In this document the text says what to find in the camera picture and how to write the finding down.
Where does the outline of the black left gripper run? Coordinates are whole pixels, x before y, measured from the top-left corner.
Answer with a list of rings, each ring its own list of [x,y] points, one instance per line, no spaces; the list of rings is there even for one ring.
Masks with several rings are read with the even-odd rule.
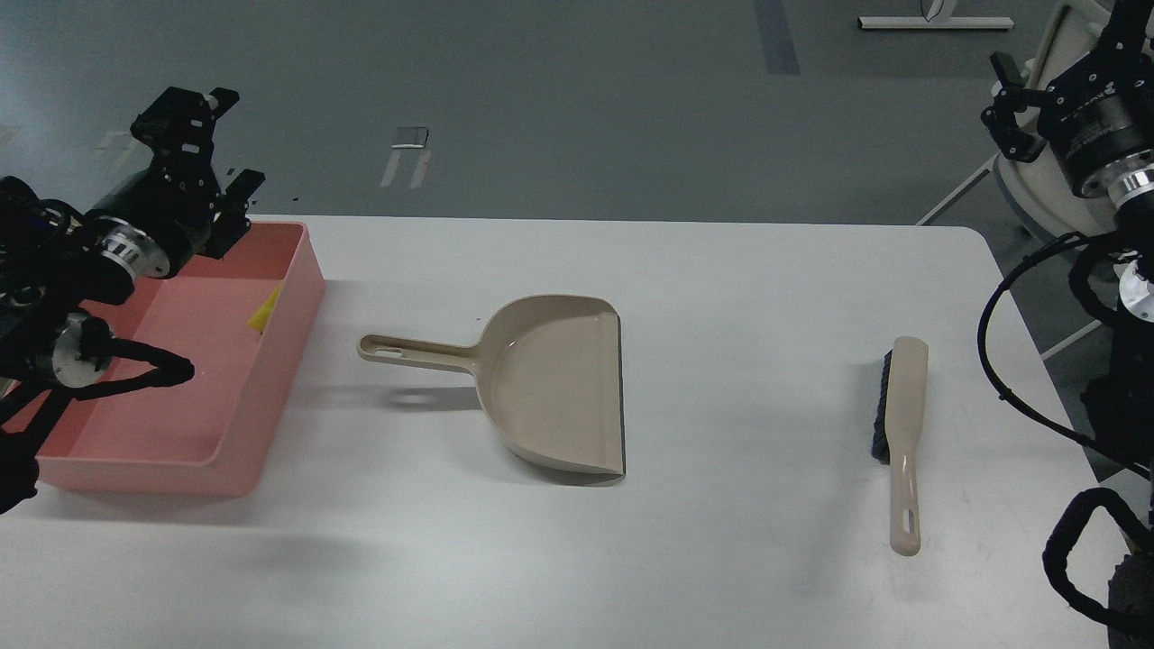
[[[170,279],[194,256],[220,260],[248,233],[265,174],[243,169],[222,187],[211,165],[215,128],[240,99],[230,87],[166,87],[133,119],[151,161],[91,209],[97,263],[128,279]]]

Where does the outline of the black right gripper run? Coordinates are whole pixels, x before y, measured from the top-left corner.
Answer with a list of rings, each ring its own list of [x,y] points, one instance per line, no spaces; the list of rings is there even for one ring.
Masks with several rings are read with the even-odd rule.
[[[1046,87],[1027,87],[1014,58],[994,50],[981,122],[998,151],[1019,163],[1051,151],[1076,197],[1149,196],[1151,9],[1114,1],[1095,49]]]

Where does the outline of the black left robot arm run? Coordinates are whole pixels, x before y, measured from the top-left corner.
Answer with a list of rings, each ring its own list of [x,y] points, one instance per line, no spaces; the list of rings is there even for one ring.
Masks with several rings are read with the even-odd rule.
[[[193,378],[193,361],[117,336],[83,303],[120,306],[137,279],[173,279],[194,256],[219,260],[252,230],[264,174],[243,169],[222,187],[213,170],[215,127],[239,99],[228,87],[168,87],[129,129],[149,165],[87,211],[3,177],[3,422],[40,403],[24,430],[3,432],[3,512],[37,497],[38,453],[70,403]]]

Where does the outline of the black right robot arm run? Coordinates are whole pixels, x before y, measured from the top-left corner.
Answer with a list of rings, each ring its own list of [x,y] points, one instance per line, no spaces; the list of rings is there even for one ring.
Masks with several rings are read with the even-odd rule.
[[[1064,233],[1022,259],[986,300],[977,360],[998,398],[1031,420],[1100,453],[1151,483],[1151,45],[1149,1],[1117,1],[1097,42],[1054,79],[1021,79],[1010,54],[990,58],[999,91],[981,115],[1003,159],[1052,152],[1072,197],[1106,197],[1109,233]],[[1080,398],[1092,434],[1040,415],[1010,390],[989,359],[986,330],[1017,279],[1074,251],[1067,288],[1110,331],[1106,373]]]

